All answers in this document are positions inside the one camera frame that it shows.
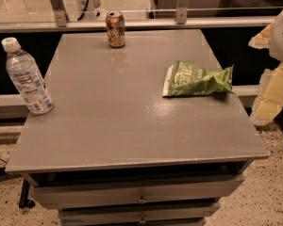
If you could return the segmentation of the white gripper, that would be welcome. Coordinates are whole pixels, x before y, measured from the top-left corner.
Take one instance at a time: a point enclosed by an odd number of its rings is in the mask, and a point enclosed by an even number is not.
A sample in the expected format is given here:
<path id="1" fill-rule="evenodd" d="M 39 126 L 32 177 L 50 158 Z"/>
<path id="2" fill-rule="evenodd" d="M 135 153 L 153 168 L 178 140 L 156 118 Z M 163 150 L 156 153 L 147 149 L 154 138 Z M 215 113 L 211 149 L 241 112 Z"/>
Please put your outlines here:
<path id="1" fill-rule="evenodd" d="M 283 10 L 273 24 L 265 26 L 248 45 L 255 49 L 269 48 L 270 56 L 281 61 L 276 69 L 265 69 L 259 80 L 250 120 L 254 125 L 263 126 L 272 122 L 283 109 Z"/>

